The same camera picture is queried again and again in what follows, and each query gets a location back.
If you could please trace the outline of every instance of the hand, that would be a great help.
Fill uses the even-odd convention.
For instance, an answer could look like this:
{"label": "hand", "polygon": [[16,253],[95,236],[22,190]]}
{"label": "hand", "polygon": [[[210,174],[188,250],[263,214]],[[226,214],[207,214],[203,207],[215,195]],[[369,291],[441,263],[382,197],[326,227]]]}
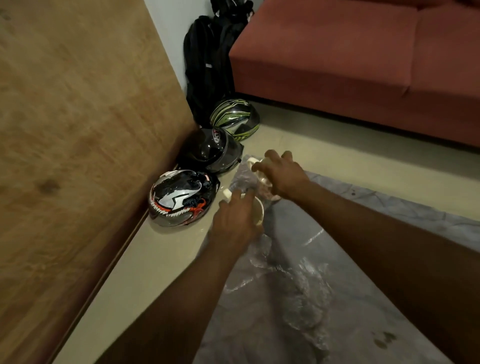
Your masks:
{"label": "hand", "polygon": [[209,231],[209,244],[225,249],[226,254],[234,254],[235,259],[247,249],[250,242],[263,232],[263,227],[253,223],[254,198],[254,190],[249,190],[243,198],[241,191],[235,190],[229,203],[220,201],[220,209],[213,217]]}
{"label": "hand", "polygon": [[252,171],[263,172],[272,183],[272,193],[287,200],[295,199],[295,195],[306,183],[310,183],[302,167],[293,161],[292,152],[286,151],[282,157],[274,150],[267,150],[265,157],[272,163],[255,163]]}

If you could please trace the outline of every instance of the gray mat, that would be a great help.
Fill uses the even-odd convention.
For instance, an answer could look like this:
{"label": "gray mat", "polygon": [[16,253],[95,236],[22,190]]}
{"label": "gray mat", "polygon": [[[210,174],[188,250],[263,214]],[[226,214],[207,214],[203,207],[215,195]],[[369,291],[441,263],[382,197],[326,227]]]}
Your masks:
{"label": "gray mat", "polygon": [[[255,186],[249,157],[231,190]],[[349,200],[480,250],[477,221],[309,177]],[[265,235],[231,272],[196,364],[450,363],[311,217],[290,201],[265,207]]]}

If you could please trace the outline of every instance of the green helmet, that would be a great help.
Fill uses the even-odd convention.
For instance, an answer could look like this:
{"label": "green helmet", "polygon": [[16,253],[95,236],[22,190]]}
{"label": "green helmet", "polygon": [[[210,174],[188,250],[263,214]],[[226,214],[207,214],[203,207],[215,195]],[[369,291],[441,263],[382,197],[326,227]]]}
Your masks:
{"label": "green helmet", "polygon": [[210,115],[210,124],[233,135],[240,141],[248,138],[260,126],[260,116],[253,105],[242,98],[221,101]]}

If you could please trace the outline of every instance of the forearm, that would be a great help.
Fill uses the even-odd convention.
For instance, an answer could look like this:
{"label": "forearm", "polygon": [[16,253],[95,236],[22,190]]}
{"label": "forearm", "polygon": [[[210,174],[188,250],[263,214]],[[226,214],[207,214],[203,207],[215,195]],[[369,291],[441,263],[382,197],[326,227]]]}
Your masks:
{"label": "forearm", "polygon": [[97,364],[191,363],[237,256],[209,244]]}
{"label": "forearm", "polygon": [[292,198],[458,363],[480,355],[480,254],[311,182]]}

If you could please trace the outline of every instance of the wooden wardrobe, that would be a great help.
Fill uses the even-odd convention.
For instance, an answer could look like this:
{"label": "wooden wardrobe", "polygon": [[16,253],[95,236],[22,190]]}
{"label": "wooden wardrobe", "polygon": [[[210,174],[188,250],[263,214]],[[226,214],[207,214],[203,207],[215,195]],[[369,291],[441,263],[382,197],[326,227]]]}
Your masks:
{"label": "wooden wardrobe", "polygon": [[143,0],[0,0],[0,363],[52,360],[194,128]]}

